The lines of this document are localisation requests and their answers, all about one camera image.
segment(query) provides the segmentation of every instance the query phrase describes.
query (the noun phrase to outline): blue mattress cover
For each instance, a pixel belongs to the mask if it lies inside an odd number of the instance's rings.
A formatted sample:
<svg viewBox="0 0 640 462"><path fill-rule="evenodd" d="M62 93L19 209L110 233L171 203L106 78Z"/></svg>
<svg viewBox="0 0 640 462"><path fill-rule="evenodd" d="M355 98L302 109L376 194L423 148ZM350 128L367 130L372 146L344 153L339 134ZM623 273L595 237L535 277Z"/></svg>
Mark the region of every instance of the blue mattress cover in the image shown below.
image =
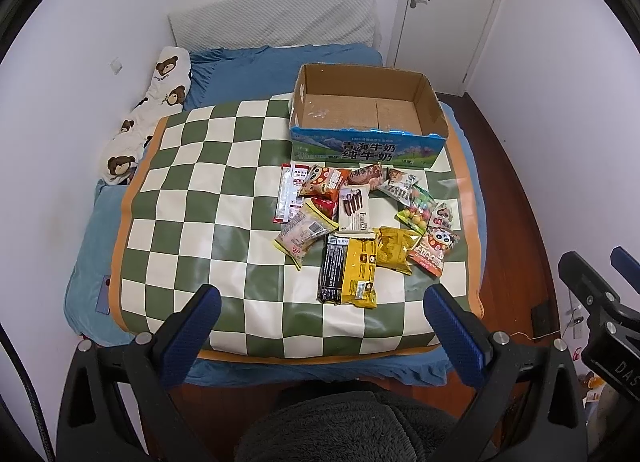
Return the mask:
<svg viewBox="0 0 640 462"><path fill-rule="evenodd" d="M191 90L184 109L191 110L226 101L265 99L291 92L300 66L306 62L381 65L374 49L362 44L302 46L292 48L213 49L191 54ZM482 270L486 251L486 217L476 163L453 110L442 104L460 138L468 163L478 207ZM120 205L126 186L98 182L92 213L66 288L64 311L71 328L103 346L130 342L110 315L96 312L102 279L111 272L111 255L120 225ZM442 348L425 354L391 355L383 358L326 365L266 365L198 359L186 382L201 386L248 386L270 382L321 379L338 381L370 376L395 378L404 384L446 384L451 363Z"/></svg>

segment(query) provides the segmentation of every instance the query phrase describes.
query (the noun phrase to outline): reddish brown floor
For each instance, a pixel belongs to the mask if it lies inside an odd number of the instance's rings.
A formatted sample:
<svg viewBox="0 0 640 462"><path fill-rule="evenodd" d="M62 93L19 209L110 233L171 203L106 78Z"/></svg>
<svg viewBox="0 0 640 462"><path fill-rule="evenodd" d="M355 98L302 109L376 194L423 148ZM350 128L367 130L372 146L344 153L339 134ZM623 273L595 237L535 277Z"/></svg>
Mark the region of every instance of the reddish brown floor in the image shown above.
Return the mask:
<svg viewBox="0 0 640 462"><path fill-rule="evenodd" d="M532 336L530 309L551 299L556 308L551 272L538 226L522 186L498 139L471 97L440 95L455 112L471 145L486 204L486 267L480 293L484 324L509 334ZM529 342L516 336L518 342ZM541 344L549 343L553 337ZM474 392L455 374L441 387L405 386L392 379L376 381L399 394L412 396L459 416ZM266 415L286 384L249 388L203 388L184 384L172 397L187 423L221 462L233 460L242 433Z"/></svg>

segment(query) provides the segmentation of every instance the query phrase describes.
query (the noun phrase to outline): plastic wrapper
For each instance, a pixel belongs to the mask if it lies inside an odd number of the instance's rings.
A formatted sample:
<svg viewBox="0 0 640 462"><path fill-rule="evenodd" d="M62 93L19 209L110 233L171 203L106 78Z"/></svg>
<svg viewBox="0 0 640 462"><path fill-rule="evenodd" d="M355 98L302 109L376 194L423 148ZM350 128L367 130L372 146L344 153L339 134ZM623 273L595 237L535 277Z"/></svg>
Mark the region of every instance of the plastic wrapper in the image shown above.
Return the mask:
<svg viewBox="0 0 640 462"><path fill-rule="evenodd" d="M273 222L283 224L289 222L300 211L304 199L298 196L298 191L309 172L309 166L303 164L283 164L280 174L280 188L276 203L276 214Z"/></svg>
<svg viewBox="0 0 640 462"><path fill-rule="evenodd" d="M411 229L380 227L376 230L378 258L376 265L411 275L407 262L409 251L420 241L421 233Z"/></svg>
<svg viewBox="0 0 640 462"><path fill-rule="evenodd" d="M428 228L420 242L409 251L409 258L423 266L431 274L442 276L444 257L460 237L448 229Z"/></svg>
<svg viewBox="0 0 640 462"><path fill-rule="evenodd" d="M375 238L369 216L369 184L342 186L338 198L338 236Z"/></svg>
<svg viewBox="0 0 640 462"><path fill-rule="evenodd" d="M318 301L375 308L376 240L329 235L318 277Z"/></svg>
<svg viewBox="0 0 640 462"><path fill-rule="evenodd" d="M451 229L451 223L453 222L453 214L446 202L438 202L436 207L431 212L431 218L429 219L429 227Z"/></svg>
<svg viewBox="0 0 640 462"><path fill-rule="evenodd" d="M333 202L332 200L327 200L322 197L311 197L310 200L314 203L314 206L321 210L322 213L328 216L331 220L335 220L335 217L338 216L337 202Z"/></svg>
<svg viewBox="0 0 640 462"><path fill-rule="evenodd" d="M297 214L283 224L280 234L273 242L278 249L293 259L300 270L302 259L312 243L335 231L337 227L338 224L322 214L311 200L305 200Z"/></svg>
<svg viewBox="0 0 640 462"><path fill-rule="evenodd" d="M369 164L363 168L354 169L347 177L347 184L369 184L371 191L378 189L385 181L385 172L380 163Z"/></svg>
<svg viewBox="0 0 640 462"><path fill-rule="evenodd" d="M409 196L410 204L406 209L398 211L396 217L421 235L425 233L431 220L431 213L436 206L435 200L427 190L413 186Z"/></svg>
<svg viewBox="0 0 640 462"><path fill-rule="evenodd" d="M319 196L337 202L340 186L344 184L350 172L348 169L313 166L309 169L298 194L305 197Z"/></svg>
<svg viewBox="0 0 640 462"><path fill-rule="evenodd" d="M418 178L411 173L404 173L399 169L387 168L386 180L378 188L380 191L408 206L412 186L418 182Z"/></svg>

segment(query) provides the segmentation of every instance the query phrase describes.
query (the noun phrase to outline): door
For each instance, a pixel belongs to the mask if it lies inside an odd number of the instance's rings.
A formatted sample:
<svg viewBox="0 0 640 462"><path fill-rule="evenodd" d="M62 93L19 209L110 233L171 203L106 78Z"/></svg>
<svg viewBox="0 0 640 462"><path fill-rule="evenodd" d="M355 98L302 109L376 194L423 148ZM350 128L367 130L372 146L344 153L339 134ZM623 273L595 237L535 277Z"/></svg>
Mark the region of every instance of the door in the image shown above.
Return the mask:
<svg viewBox="0 0 640 462"><path fill-rule="evenodd" d="M458 95L494 0L411 0L395 67L422 72L436 92Z"/></svg>

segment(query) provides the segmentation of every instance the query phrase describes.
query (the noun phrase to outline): metal screw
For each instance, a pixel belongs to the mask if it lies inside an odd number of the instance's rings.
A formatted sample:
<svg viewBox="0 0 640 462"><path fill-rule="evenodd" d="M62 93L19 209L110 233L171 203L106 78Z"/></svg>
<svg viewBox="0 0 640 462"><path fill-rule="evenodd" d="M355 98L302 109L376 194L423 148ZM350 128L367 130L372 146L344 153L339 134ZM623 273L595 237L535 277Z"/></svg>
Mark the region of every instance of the metal screw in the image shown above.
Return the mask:
<svg viewBox="0 0 640 462"><path fill-rule="evenodd" d="M136 336L136 343L139 345L146 345L151 341L153 335L151 332L141 332Z"/></svg>
<svg viewBox="0 0 640 462"><path fill-rule="evenodd" d="M494 341L499 345L505 345L510 341L510 337L506 332L494 332Z"/></svg>
<svg viewBox="0 0 640 462"><path fill-rule="evenodd" d="M80 350L81 352L87 352L87 350L91 348L92 345L93 343L90 339L83 339L78 343L78 350Z"/></svg>
<svg viewBox="0 0 640 462"><path fill-rule="evenodd" d="M566 343L560 338L554 339L554 346L561 352L564 352L566 350Z"/></svg>

